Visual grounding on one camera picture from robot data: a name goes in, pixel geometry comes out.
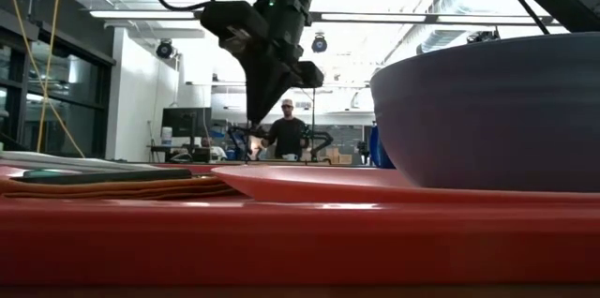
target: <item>robotic arm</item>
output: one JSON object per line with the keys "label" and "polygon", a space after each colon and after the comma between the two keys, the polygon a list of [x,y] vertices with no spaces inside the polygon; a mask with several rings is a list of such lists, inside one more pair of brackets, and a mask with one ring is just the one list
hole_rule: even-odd
{"label": "robotic arm", "polygon": [[[165,7],[174,9],[159,0]],[[600,31],[600,0],[535,0],[571,32]],[[210,2],[196,15],[219,38],[219,46],[242,65],[247,80],[247,118],[257,126],[290,87],[316,88],[323,74],[301,62],[299,45],[311,25],[311,0]]]}

